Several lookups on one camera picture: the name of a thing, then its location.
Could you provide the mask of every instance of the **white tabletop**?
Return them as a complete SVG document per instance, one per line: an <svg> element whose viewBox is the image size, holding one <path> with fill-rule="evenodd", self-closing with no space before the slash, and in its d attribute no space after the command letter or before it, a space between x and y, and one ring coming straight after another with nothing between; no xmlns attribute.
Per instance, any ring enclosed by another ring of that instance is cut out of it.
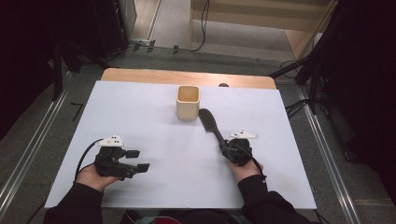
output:
<svg viewBox="0 0 396 224"><path fill-rule="evenodd" d="M122 209L238 209L243 200L213 133L202 122L176 115L178 85L98 81L93 88L45 207L58 204L69 191L78 161L95 140L119 134L124 149L138 149L136 165L147 173L106 188L103 207ZM264 165L269 190L296 208L315 209L303 163L277 90L200 87L201 108L209 109L225 139L242 130L253 156ZM94 161L93 147L82 166Z"/></svg>

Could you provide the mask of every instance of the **cup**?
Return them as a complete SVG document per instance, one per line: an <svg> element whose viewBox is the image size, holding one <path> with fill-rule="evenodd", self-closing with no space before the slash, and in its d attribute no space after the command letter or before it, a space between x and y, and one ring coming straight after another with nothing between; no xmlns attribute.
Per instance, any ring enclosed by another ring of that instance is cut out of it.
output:
<svg viewBox="0 0 396 224"><path fill-rule="evenodd" d="M177 117L182 120L195 120L198 117L199 88L196 86L179 86L177 88Z"/></svg>

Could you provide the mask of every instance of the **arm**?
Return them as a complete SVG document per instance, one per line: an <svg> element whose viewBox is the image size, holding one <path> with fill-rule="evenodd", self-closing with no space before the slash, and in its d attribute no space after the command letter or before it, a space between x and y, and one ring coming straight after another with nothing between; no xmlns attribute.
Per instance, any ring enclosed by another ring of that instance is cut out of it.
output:
<svg viewBox="0 0 396 224"><path fill-rule="evenodd" d="M249 161L244 166L230 163L235 180L244 199L243 215L253 223L310 223L298 214L291 203L275 191L268 192L260 171Z"/></svg>
<svg viewBox="0 0 396 224"><path fill-rule="evenodd" d="M44 223L102 223L103 191L117 180L99 176L94 165L86 167L59 204L46 212Z"/></svg>

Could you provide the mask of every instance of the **person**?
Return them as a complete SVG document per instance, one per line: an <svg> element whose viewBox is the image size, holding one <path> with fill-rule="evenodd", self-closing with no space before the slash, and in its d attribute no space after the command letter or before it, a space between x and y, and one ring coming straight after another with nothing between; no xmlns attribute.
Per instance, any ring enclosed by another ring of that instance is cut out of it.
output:
<svg viewBox="0 0 396 224"><path fill-rule="evenodd" d="M265 181L262 180L261 171L253 161L249 161L244 166L233 163L229 163L229 166L244 200L242 214L249 222L255 224L315 223L297 213L291 203L279 193L268 191ZM47 210L43 223L102 223L101 202L104 190L117 180L118 178L114 176L99 176L94 165L86 167L79 173L75 184L59 204ZM160 213L160 216L171 217L163 223L239 223L235 217L218 210L173 210L164 211Z"/></svg>

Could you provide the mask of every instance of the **black sleeve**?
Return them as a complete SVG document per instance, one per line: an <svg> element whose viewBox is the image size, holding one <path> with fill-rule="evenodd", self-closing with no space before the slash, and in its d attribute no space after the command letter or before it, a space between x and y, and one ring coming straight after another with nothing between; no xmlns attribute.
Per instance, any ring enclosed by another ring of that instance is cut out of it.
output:
<svg viewBox="0 0 396 224"><path fill-rule="evenodd" d="M294 207L275 191L268 192L260 175L253 175L238 183L244 199L243 215L253 223L305 224L311 223L297 213Z"/></svg>
<svg viewBox="0 0 396 224"><path fill-rule="evenodd" d="M47 210L43 223L102 223L103 195L103 192L75 183L58 206Z"/></svg>

